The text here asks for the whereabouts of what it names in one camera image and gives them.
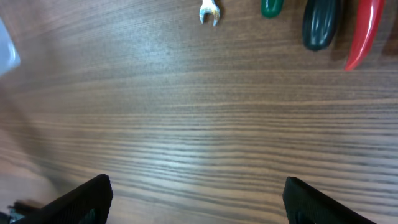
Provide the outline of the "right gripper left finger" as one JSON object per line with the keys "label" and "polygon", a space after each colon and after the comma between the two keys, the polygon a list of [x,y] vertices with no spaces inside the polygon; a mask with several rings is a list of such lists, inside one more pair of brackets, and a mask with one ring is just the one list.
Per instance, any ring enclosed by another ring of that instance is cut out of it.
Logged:
{"label": "right gripper left finger", "polygon": [[109,176],[101,174],[40,209],[28,208],[28,213],[21,218],[15,215],[26,206],[16,203],[11,223],[106,224],[112,199]]}

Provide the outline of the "red handled cutting pliers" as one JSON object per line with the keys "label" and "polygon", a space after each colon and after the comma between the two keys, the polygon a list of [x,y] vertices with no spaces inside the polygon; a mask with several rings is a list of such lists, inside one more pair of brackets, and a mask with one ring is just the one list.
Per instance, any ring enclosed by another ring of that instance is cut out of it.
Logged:
{"label": "red handled cutting pliers", "polygon": [[359,0],[351,43],[345,70],[354,70],[368,55],[381,21],[385,0]]}

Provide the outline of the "clear plastic container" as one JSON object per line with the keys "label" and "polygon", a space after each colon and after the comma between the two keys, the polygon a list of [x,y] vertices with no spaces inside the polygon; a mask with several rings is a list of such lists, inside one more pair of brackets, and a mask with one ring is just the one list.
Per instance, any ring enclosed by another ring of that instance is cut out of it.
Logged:
{"label": "clear plastic container", "polygon": [[0,21],[0,75],[10,72],[18,67],[21,59],[11,36],[3,23]]}

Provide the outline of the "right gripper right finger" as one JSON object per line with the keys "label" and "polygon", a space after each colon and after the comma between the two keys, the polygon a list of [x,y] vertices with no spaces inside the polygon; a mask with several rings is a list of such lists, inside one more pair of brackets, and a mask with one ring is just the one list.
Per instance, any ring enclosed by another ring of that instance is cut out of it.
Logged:
{"label": "right gripper right finger", "polygon": [[289,224],[376,224],[296,177],[282,194]]}

